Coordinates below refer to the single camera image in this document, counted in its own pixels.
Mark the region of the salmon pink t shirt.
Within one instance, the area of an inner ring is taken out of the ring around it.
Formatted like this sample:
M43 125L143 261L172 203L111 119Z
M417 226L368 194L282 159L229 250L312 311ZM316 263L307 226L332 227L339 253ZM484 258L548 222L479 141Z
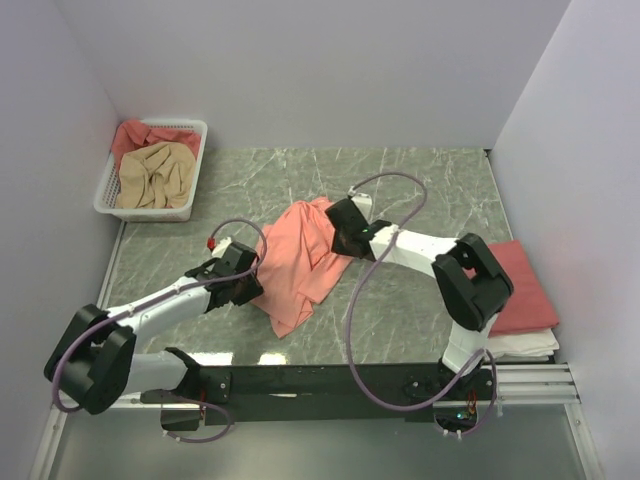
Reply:
M257 271L264 293L253 304L264 311L279 338L284 338L314 313L341 279L351 259L331 250L335 229L326 210L332 202L319 197L297 201L263 228L267 248Z

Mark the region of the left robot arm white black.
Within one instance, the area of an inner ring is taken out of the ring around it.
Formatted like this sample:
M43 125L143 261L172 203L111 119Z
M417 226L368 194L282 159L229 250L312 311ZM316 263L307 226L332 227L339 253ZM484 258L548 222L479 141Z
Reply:
M151 295L107 310L82 307L45 364L45 378L92 415L129 393L165 390L179 402L200 399L206 386L194 358L174 347L142 354L138 346L183 320L262 295L259 261L254 249L226 238L209 260Z

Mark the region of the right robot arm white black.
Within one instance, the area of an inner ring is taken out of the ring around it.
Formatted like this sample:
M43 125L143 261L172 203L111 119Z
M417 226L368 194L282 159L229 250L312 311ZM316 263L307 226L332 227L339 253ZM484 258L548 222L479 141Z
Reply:
M443 238L417 233L385 220L367 219L371 198L347 197L326 210L334 228L332 251L390 263L435 279L452 319L447 346L438 362L436 384L460 399L474 386L488 337L514 293L514 285L485 241L476 234Z

